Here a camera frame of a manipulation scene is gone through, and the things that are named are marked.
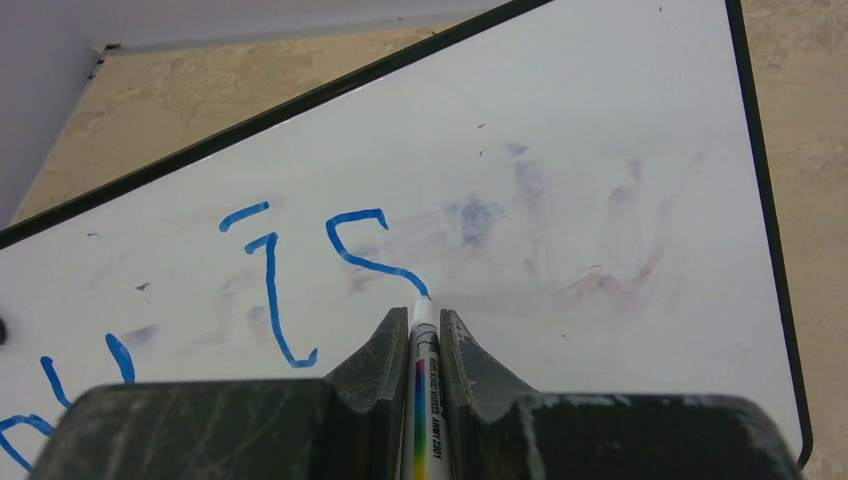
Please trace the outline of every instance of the black whiteboard frame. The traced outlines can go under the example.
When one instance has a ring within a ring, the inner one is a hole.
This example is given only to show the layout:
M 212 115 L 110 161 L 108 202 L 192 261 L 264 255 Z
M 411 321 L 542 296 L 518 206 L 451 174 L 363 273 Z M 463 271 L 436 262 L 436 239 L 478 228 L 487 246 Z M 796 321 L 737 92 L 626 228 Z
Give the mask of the black whiteboard frame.
M 156 179 L 191 165 L 257 133 L 550 1 L 552 0 L 513 0 L 282 105 L 260 113 L 253 118 L 245 120 L 91 192 L 0 231 L 0 249 L 23 241 L 39 232 L 43 232 L 59 223 L 103 205 Z M 775 287 L 783 322 L 783 334 L 786 340 L 786 352 L 789 358 L 792 383 L 795 389 L 795 402 L 798 409 L 798 419 L 801 425 L 801 436 L 803 440 L 798 463 L 803 466 L 807 463 L 812 452 L 813 432 L 810 423 L 807 396 L 804 389 L 804 378 L 801 372 L 801 358 L 798 352 L 795 324 L 789 301 L 789 285 L 786 281 L 786 268 L 783 262 L 777 213 L 775 211 L 774 196 L 772 194 L 768 162 L 766 160 L 760 112 L 757 106 L 757 94 L 754 89 L 754 74 L 751 68 L 751 58 L 748 52 L 748 41 L 745 34 L 745 22 L 740 0 L 726 0 L 725 5 L 748 123 L 748 135 L 750 137 L 754 168 L 760 191 L 760 202 L 765 220 L 769 250 L 771 252 L 772 270 L 774 272 Z

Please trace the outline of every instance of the white whiteboard surface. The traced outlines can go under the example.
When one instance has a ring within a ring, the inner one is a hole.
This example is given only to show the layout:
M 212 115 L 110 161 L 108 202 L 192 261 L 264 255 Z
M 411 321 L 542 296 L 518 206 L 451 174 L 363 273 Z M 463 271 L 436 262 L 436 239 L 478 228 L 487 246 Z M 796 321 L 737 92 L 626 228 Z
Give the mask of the white whiteboard surface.
M 411 306 L 533 387 L 754 400 L 801 426 L 724 2 L 555 1 L 0 250 L 0 419 L 137 381 L 315 377 Z M 268 208 L 221 232 L 228 215 Z M 267 246 L 292 368 L 270 321 Z M 5 436 L 30 462 L 44 436 Z M 24 470 L 0 451 L 0 476 Z

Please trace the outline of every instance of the rainbow stripe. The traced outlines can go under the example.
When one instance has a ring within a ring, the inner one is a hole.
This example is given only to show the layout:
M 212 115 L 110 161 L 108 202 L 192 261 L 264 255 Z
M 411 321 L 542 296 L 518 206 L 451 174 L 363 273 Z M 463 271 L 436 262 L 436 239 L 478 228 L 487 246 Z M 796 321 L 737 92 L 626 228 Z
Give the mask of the rainbow stripe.
M 415 364 L 415 432 L 414 472 L 415 480 L 427 480 L 427 366 L 424 359 Z

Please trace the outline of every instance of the white marker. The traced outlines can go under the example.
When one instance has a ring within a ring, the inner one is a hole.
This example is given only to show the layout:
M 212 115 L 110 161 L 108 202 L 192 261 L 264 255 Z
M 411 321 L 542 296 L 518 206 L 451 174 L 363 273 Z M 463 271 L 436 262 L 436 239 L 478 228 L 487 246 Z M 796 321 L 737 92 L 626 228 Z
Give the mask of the white marker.
M 409 374 L 404 416 L 403 480 L 449 480 L 453 478 L 439 338 L 432 324 L 433 302 L 421 297 L 412 311 L 409 335 Z

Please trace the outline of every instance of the blue handwriting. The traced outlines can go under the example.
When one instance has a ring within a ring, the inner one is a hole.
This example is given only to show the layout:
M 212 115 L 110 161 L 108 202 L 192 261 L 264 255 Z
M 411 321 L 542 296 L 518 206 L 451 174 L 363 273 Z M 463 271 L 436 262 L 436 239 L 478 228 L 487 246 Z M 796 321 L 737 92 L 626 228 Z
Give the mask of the blue handwriting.
M 109 351 L 112 353 L 112 358 L 115 359 L 115 363 L 118 364 L 118 368 L 121 370 L 121 377 L 123 377 L 124 383 L 135 383 L 135 368 L 133 367 L 132 357 L 130 357 L 130 352 L 127 350 L 127 347 L 118 340 L 118 337 L 111 333 L 106 334 L 106 346 L 109 348 Z M 44 375 L 47 377 L 47 381 L 50 382 L 50 388 L 53 390 L 53 395 L 56 397 L 56 400 L 65 408 L 70 408 L 72 403 L 65 395 L 65 389 L 62 387 L 62 381 L 59 380 L 59 375 L 53 367 L 53 359 L 48 356 L 41 357 L 41 368 L 44 370 Z M 18 465 L 23 467 L 24 470 L 29 472 L 32 471 L 32 465 L 26 461 L 20 452 L 18 452 L 18 450 L 12 446 L 11 442 L 9 442 L 6 438 L 6 430 L 16 425 L 28 425 L 45 437 L 49 437 L 50 434 L 53 433 L 53 426 L 50 425 L 47 420 L 44 420 L 35 414 L 31 414 L 26 417 L 23 415 L 12 415 L 3 421 L 0 421 L 0 448 L 12 457 Z
M 268 202 L 263 202 L 230 214 L 224 219 L 224 221 L 221 222 L 219 230 L 221 230 L 221 232 L 226 232 L 233 223 L 243 220 L 251 215 L 263 212 L 268 209 L 268 206 Z M 291 348 L 289 348 L 288 342 L 286 342 L 286 337 L 283 334 L 283 327 L 280 323 L 280 304 L 277 299 L 276 257 L 278 238 L 279 235 L 277 235 L 277 232 L 271 232 L 267 235 L 263 235 L 245 245 L 244 251 L 248 255 L 253 255 L 256 250 L 265 247 L 265 287 L 268 293 L 268 305 L 271 312 L 271 330 L 274 332 L 274 339 L 277 341 L 277 346 L 280 348 L 280 352 L 282 352 L 283 357 L 285 357 L 286 361 L 289 362 L 289 365 L 293 368 L 311 367 L 318 361 L 318 349 L 313 348 L 312 352 L 309 353 L 309 357 L 306 359 L 300 360 L 295 358 L 294 354 L 292 354 Z
M 388 273 L 389 275 L 397 275 L 399 277 L 403 277 L 418 289 L 418 292 L 423 296 L 430 296 L 427 292 L 427 286 L 424 285 L 424 282 L 418 278 L 418 275 L 410 272 L 405 268 L 400 267 L 392 267 L 390 265 L 383 265 L 382 263 L 372 262 L 371 260 L 364 259 L 362 257 L 357 257 L 352 253 L 347 251 L 344 244 L 342 244 L 341 239 L 339 238 L 339 234 L 336 232 L 336 227 L 342 223 L 348 222 L 358 222 L 359 220 L 366 220 L 369 218 L 376 219 L 380 225 L 388 230 L 389 224 L 386 223 L 386 216 L 383 215 L 383 210 L 379 208 L 374 208 L 371 210 L 360 210 L 358 212 L 348 212 L 341 213 L 336 215 L 335 217 L 327 220 L 327 236 L 330 237 L 330 243 L 333 244 L 333 248 L 336 249 L 336 252 L 344 259 L 344 261 L 348 263 L 352 263 L 362 268 L 367 268 L 368 270 L 373 270 L 375 272 Z

